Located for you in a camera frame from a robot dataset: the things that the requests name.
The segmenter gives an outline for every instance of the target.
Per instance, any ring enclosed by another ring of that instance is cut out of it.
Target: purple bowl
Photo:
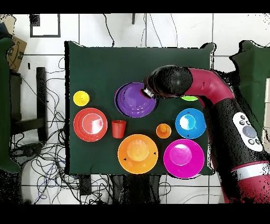
[[[131,82],[121,86],[115,93],[114,103],[117,110],[133,118],[150,114],[157,105],[156,98],[148,98],[141,92],[143,83]]]

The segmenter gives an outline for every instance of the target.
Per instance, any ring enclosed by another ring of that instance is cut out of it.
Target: green cloth
[[[10,38],[0,39],[0,169],[17,173],[20,166],[9,157],[9,142],[11,137],[11,98],[9,84],[9,66],[6,60],[7,50],[14,45]]]
[[[158,147],[158,161],[149,174],[167,174],[163,164],[166,147],[182,138],[176,131],[175,119],[186,108],[202,111],[199,100],[160,99],[155,111],[142,118],[129,118],[118,112],[114,105],[115,92],[128,82],[142,82],[151,72],[168,64],[182,67],[210,69],[210,53],[213,44],[201,49],[176,48],[85,48],[68,42],[70,70],[70,174],[127,174],[117,157],[120,143],[129,135],[149,136]],[[90,95],[90,102],[79,107],[73,102],[73,95],[79,91]],[[85,142],[76,136],[73,120],[76,114],[87,107],[101,110],[108,120],[108,130],[104,137],[96,142]],[[111,121],[127,121],[123,139],[112,137]],[[170,125],[172,133],[167,139],[156,134],[160,123]],[[205,165],[201,174],[211,175],[207,166],[207,132],[194,139],[204,151]]]
[[[252,41],[243,41],[239,46],[240,51],[230,58],[240,76],[240,92],[258,120],[257,122],[250,115],[251,122],[258,137],[262,138],[266,79],[270,78],[270,48],[259,47]],[[247,115],[250,114],[244,105],[242,108]]]

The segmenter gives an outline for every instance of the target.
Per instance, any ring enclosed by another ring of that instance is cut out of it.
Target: cardboard box
[[[17,72],[21,65],[27,43],[15,36],[12,36],[12,40],[15,44],[8,50],[6,58],[9,68]]]
[[[0,14],[0,23],[4,23],[9,34],[13,35],[16,18],[11,15]]]

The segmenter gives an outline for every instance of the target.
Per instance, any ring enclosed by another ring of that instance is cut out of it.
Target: orange bowl
[[[171,127],[167,124],[160,124],[156,129],[156,133],[160,138],[168,138],[171,135]]]
[[[146,135],[130,135],[119,145],[118,160],[129,173],[146,173],[157,163],[158,148]]]

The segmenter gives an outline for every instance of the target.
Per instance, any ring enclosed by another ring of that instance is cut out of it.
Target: dark green tablecloth
[[[69,146],[67,144],[67,170],[70,174],[127,174],[121,167],[117,150],[121,141],[132,134],[149,136],[158,147],[159,157],[151,174],[166,174],[163,154],[166,147],[181,136],[175,129],[175,119],[179,112],[186,108],[202,110],[199,101],[187,102],[182,99],[161,99],[158,108],[143,118],[128,118],[118,112],[114,105],[114,94],[119,87],[128,82],[141,82],[155,68],[174,64],[183,67],[201,69],[210,68],[210,53],[213,44],[201,49],[176,48],[84,48],[73,42],[66,42],[66,78],[69,75],[69,87],[66,83],[66,114],[69,115]],[[73,102],[73,95],[84,90],[90,95],[90,102],[85,107],[78,107]],[[97,142],[84,142],[76,136],[73,129],[75,115],[83,108],[94,107],[101,110],[108,120],[105,136]],[[127,121],[123,139],[112,137],[111,121],[123,119]],[[156,127],[167,123],[172,134],[167,139],[156,135]],[[207,167],[207,133],[194,140],[205,153],[205,165],[201,171],[204,175],[212,174]]]

